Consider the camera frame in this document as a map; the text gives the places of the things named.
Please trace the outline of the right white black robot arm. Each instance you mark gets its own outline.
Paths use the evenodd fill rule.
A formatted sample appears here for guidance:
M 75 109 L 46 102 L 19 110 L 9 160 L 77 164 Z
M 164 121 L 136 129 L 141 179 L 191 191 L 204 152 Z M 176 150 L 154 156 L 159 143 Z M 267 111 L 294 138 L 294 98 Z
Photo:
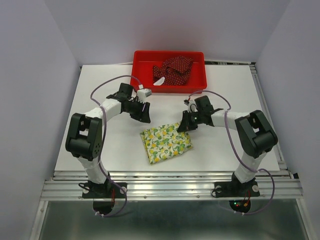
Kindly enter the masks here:
M 230 109 L 214 108 L 205 96 L 184 100 L 187 110 L 182 112 L 179 133 L 196 130 L 200 124 L 225 128 L 237 132 L 243 154 L 236 154 L 239 162 L 230 181 L 215 182 L 211 195 L 214 198 L 250 198 L 260 196 L 256 174 L 261 171 L 263 158 L 278 143 L 278 137 L 261 110 L 232 112 Z

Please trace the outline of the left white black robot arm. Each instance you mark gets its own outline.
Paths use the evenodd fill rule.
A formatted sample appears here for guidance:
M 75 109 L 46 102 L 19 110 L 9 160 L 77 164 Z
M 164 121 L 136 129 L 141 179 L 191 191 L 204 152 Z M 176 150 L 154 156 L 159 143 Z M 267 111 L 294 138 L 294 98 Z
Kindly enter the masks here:
M 83 198 L 106 198 L 115 193 L 116 187 L 101 160 L 107 122 L 121 113 L 128 113 L 141 123 L 151 122 L 150 103 L 146 99 L 152 91 L 139 85 L 136 95 L 134 92 L 132 85 L 121 83 L 118 91 L 108 95 L 97 107 L 71 116 L 65 149 L 77 158 L 88 176 L 86 183 L 79 184 Z

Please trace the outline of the red polka dot skirt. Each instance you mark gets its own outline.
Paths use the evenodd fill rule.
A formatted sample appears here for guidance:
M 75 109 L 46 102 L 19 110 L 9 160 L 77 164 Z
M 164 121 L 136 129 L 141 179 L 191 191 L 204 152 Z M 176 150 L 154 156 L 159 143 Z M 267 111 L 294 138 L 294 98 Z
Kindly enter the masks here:
M 166 59 L 152 67 L 154 86 L 184 86 L 188 83 L 194 60 L 185 56 Z

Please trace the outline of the lemon print skirt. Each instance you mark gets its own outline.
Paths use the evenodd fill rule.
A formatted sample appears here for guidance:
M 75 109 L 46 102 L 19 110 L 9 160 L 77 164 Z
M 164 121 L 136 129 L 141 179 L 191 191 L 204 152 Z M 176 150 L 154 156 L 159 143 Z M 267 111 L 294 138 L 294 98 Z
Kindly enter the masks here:
M 193 148 L 190 135 L 178 132 L 180 123 L 165 124 L 140 133 L 150 165 L 164 162 Z

